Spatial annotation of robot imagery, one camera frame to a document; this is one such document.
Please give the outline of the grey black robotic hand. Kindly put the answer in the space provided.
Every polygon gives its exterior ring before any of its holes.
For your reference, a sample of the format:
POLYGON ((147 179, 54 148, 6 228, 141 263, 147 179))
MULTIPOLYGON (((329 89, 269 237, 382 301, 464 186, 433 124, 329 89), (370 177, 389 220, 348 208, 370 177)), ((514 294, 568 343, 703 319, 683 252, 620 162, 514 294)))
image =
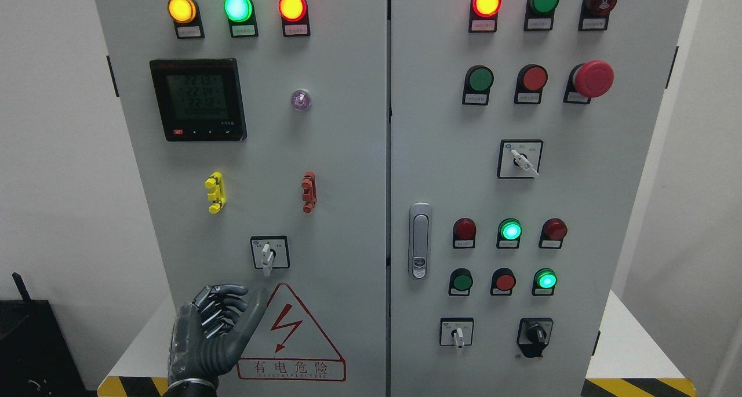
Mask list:
POLYGON ((178 308, 169 354, 168 382, 219 376, 238 363, 267 310, 268 292, 241 285, 207 285, 178 308))

